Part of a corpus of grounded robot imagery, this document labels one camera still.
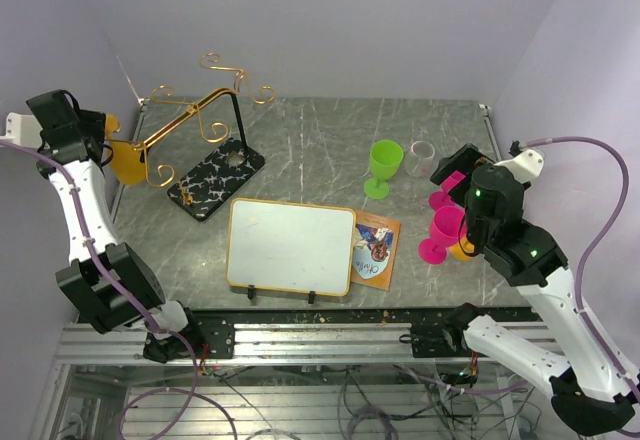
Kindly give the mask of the pink wine glass back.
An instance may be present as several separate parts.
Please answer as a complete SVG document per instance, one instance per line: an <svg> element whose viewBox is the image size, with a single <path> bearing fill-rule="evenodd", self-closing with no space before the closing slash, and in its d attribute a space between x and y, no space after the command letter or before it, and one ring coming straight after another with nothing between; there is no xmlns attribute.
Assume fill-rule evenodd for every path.
<svg viewBox="0 0 640 440"><path fill-rule="evenodd" d="M418 247L420 258L428 264L445 261L448 248L466 234L465 212L455 206L437 209L429 227L429 236Z"/></svg>

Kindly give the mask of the yellow wine glass front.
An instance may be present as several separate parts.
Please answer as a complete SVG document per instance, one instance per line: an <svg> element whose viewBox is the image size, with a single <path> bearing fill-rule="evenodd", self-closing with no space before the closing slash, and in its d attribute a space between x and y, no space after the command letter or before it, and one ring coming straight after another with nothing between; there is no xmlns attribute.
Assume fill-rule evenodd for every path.
<svg viewBox="0 0 640 440"><path fill-rule="evenodd" d="M145 163L140 160L140 152L133 148L129 141L116 139L114 135L120 131L118 119L111 114L106 115L105 138L113 152L109 163L117 180L123 185L141 183L146 177Z"/></svg>

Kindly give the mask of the pink wine glass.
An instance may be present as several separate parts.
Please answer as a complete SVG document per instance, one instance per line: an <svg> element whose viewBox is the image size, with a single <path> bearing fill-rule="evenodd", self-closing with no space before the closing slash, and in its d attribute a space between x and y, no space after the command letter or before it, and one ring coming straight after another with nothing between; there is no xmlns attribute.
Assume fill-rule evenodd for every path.
<svg viewBox="0 0 640 440"><path fill-rule="evenodd" d="M459 171L453 172L440 185L440 189L429 196L428 204L433 211L437 211L443 207L455 206L456 203L450 196L450 191L458 185L465 175Z"/></svg>
<svg viewBox="0 0 640 440"><path fill-rule="evenodd" d="M437 209L429 227L429 236L418 247L420 258L428 264L445 261L448 248L466 234L465 212L455 206Z"/></svg>

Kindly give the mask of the yellow wine glass back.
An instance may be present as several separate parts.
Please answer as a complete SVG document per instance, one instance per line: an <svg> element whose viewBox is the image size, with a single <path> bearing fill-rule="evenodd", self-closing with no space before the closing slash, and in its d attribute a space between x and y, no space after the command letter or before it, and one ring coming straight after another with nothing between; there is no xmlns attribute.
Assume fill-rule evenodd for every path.
<svg viewBox="0 0 640 440"><path fill-rule="evenodd" d="M460 261L469 261L475 256L475 247L466 235L461 236L454 245L448 248L448 251Z"/></svg>

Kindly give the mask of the green wine glass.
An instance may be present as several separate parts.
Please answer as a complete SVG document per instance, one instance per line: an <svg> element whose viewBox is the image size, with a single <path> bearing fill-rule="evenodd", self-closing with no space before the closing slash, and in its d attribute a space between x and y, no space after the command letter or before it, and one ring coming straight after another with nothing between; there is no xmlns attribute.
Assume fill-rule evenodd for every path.
<svg viewBox="0 0 640 440"><path fill-rule="evenodd" d="M367 197L381 200L388 196L388 180L396 174L403 158L403 148L394 141L380 140L372 145L369 154L370 177L363 186Z"/></svg>

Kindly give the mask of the clear wine glass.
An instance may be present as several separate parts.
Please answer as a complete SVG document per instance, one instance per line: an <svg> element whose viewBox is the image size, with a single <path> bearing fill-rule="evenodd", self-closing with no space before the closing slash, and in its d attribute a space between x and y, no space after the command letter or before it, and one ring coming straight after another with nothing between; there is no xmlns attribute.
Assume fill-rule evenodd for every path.
<svg viewBox="0 0 640 440"><path fill-rule="evenodd" d="M411 177L426 176L435 157L434 146L427 141L415 141L404 157L404 168Z"/></svg>

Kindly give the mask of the yellow wine glass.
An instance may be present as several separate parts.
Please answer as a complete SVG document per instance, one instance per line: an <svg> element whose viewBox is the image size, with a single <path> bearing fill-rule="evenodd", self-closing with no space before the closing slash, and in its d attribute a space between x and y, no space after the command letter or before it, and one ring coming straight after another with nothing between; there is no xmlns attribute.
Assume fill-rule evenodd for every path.
<svg viewBox="0 0 640 440"><path fill-rule="evenodd" d="M454 245L448 248L448 251L460 261L469 261L475 256L475 247L466 235L461 236Z"/></svg>
<svg viewBox="0 0 640 440"><path fill-rule="evenodd" d="M106 115L105 138L113 152L109 163L117 180L123 185L141 183L146 177L145 163L140 160L140 152L133 148L129 141L116 139L114 135L120 131L118 119L111 114Z"/></svg>

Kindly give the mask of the pink wine glass front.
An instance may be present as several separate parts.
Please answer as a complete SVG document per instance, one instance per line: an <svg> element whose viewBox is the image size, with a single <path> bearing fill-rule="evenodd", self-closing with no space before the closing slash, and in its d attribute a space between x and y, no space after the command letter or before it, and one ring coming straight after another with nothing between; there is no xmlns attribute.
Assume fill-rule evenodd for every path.
<svg viewBox="0 0 640 440"><path fill-rule="evenodd" d="M453 172L440 185L440 189L429 196L428 204L433 211L437 211L443 207L455 206L456 203L450 196L450 191L458 185L465 175L459 171Z"/></svg>

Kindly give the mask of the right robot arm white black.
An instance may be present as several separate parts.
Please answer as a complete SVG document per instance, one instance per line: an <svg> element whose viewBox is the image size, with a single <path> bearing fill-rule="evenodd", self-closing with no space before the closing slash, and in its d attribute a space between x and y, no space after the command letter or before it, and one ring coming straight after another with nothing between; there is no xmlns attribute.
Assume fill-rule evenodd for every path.
<svg viewBox="0 0 640 440"><path fill-rule="evenodd" d="M542 172L541 141L513 143L511 159L495 162L473 144L439 160L430 180L462 178L452 190L464 210L455 233L528 301L562 352L556 355L505 329L472 304L454 309L440 335L459 356L488 356L543 393L582 436L623 433L639 404L639 369L616 346L582 295L584 269L571 269L554 237L524 218L526 189Z"/></svg>

